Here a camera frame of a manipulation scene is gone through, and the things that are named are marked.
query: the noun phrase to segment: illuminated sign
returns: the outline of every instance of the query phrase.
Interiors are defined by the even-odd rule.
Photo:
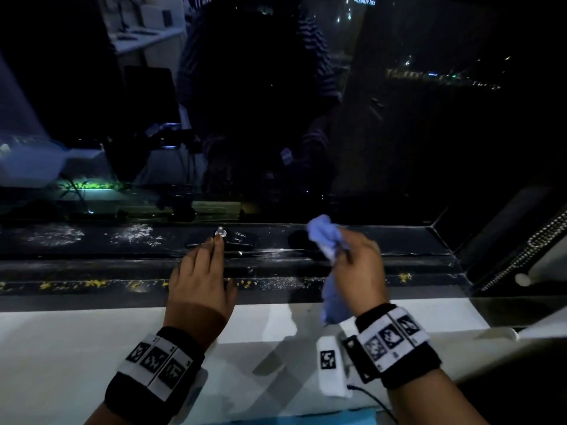
[[[354,0],[354,2],[358,4],[369,4],[371,6],[376,4],[376,0]]]

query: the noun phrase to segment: hand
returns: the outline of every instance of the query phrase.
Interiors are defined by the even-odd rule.
[[[339,228],[350,246],[337,256],[333,267],[338,292],[355,317],[374,307],[389,302],[386,276],[380,249],[375,241],[358,232]]]
[[[224,290],[224,241],[209,238],[190,251],[171,273],[163,326],[179,328],[203,350],[220,335],[237,301],[237,286]]]

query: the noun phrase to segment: reflected wristband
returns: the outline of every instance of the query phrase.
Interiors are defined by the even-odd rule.
[[[402,307],[381,304],[361,314],[356,326],[358,341],[387,389],[399,388],[441,366],[429,336]]]
[[[167,424],[181,409],[204,358],[190,335],[163,327],[148,334],[120,364],[104,403],[134,424]]]

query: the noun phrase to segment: black faucet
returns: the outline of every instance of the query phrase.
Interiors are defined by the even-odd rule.
[[[128,31],[128,24],[124,21],[124,14],[122,13],[122,2],[124,0],[118,0],[116,2],[117,6],[118,6],[118,14],[120,15],[120,25],[121,28],[118,28],[118,31],[120,31],[121,33],[126,33]],[[142,25],[142,11],[140,10],[140,6],[139,4],[134,1],[134,0],[128,0],[132,3],[132,6],[134,7],[134,14],[136,15],[136,20],[138,22],[138,25]]]

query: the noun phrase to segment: glass pane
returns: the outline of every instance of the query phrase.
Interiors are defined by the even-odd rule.
[[[492,6],[8,3],[4,220],[429,224],[509,115]]]

